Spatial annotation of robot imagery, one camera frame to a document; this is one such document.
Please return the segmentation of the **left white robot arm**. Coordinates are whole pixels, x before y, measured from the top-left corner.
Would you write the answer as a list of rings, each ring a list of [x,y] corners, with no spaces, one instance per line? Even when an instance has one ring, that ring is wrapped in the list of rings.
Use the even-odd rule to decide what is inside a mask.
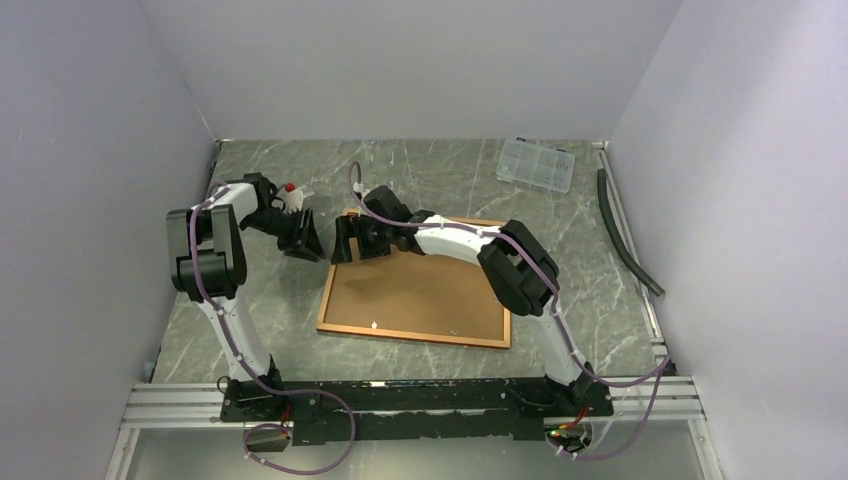
[[[246,229],[266,234],[287,257],[325,260],[313,212],[303,205],[311,194],[308,187],[278,186],[249,173],[212,186],[199,204],[166,215],[172,284],[210,321],[228,362],[229,388],[248,392],[247,407],[263,420],[284,411],[287,394],[241,293],[248,273],[241,234]]]

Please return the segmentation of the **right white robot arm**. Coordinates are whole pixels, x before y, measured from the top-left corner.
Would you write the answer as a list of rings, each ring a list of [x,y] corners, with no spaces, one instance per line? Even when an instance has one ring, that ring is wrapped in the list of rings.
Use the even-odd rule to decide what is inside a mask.
[[[554,409],[572,415],[586,405],[592,368],[563,318],[559,268],[525,224],[510,220],[500,226],[473,225],[429,210],[411,211],[385,185],[354,198],[359,213],[335,220],[332,264],[385,257],[398,250],[478,266],[499,303],[529,321]]]

